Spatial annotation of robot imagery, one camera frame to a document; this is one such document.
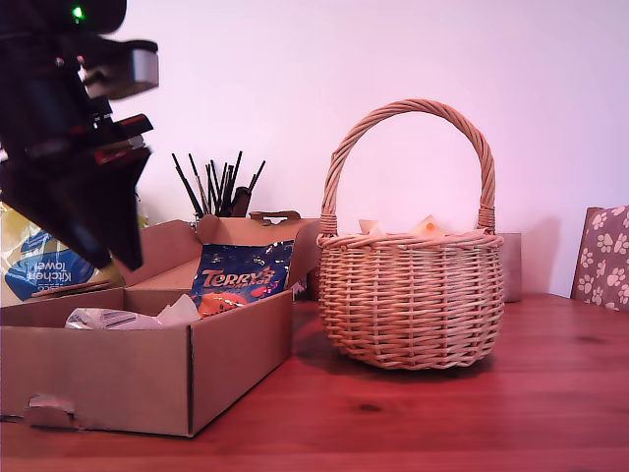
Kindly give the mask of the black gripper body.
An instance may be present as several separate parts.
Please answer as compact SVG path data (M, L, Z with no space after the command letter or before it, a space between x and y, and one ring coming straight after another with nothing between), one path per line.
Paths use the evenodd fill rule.
M88 168L98 151L145 147L148 118L115 122L109 102L152 88L151 58L3 58L1 142L14 160Z

